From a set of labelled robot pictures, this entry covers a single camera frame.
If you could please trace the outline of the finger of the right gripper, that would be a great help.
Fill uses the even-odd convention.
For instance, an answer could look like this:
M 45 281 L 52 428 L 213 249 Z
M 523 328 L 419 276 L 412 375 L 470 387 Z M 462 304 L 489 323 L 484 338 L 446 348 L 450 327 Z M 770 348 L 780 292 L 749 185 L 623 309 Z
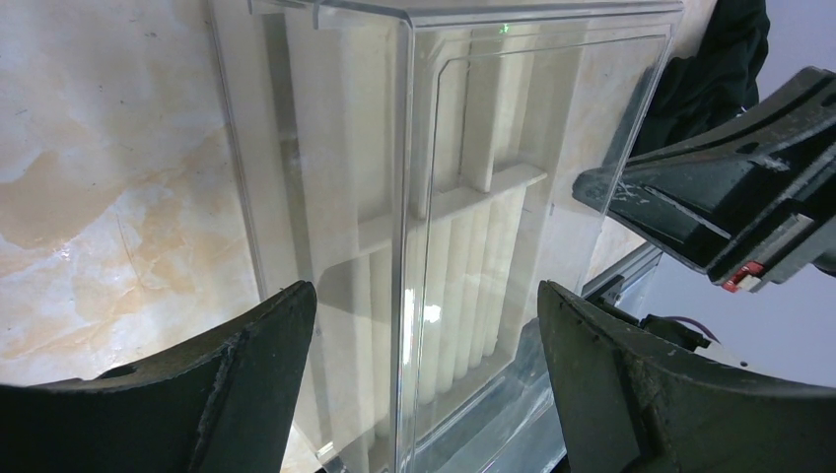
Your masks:
M 582 172 L 574 198 L 723 275 L 787 217 L 835 218 L 835 75 L 804 68 L 744 114 L 630 159 L 616 183 L 609 174 Z

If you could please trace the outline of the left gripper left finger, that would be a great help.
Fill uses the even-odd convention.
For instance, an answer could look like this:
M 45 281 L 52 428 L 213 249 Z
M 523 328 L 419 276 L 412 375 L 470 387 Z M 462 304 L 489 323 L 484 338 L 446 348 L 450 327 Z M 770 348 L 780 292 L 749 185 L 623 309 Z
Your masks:
M 1 388 L 5 472 L 277 472 L 314 332 L 299 281 L 96 378 Z

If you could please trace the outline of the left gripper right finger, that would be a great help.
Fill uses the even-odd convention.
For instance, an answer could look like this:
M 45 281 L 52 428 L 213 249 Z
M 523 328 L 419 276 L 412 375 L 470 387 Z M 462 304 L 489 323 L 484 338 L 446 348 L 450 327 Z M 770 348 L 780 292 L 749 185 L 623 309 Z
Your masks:
M 543 281 L 537 313 L 574 472 L 831 472 L 835 391 L 715 362 Z

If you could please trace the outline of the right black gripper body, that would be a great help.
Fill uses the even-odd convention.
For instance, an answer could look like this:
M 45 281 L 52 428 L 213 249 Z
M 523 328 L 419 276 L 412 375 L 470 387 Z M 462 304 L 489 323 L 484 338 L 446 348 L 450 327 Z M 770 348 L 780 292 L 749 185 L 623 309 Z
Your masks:
M 730 293 L 757 293 L 769 284 L 789 281 L 807 265 L 827 276 L 835 275 L 833 216 L 821 223 L 805 215 L 787 217 L 712 283 Z

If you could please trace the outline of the beige slotted ring tray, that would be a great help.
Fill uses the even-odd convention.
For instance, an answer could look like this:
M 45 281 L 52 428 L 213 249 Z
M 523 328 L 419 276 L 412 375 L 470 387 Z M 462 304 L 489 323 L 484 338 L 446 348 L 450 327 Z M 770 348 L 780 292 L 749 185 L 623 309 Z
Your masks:
M 506 367 L 557 207 L 586 34 L 552 25 L 288 32 L 305 276 L 318 296 L 306 427 L 330 472 L 474 472 L 523 384 Z

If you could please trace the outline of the clear plastic box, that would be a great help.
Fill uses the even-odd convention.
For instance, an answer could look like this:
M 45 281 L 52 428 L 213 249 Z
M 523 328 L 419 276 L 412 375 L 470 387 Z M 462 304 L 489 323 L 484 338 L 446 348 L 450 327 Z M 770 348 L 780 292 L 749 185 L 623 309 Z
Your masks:
M 258 292 L 314 285 L 327 472 L 521 471 L 680 1 L 213 1 Z

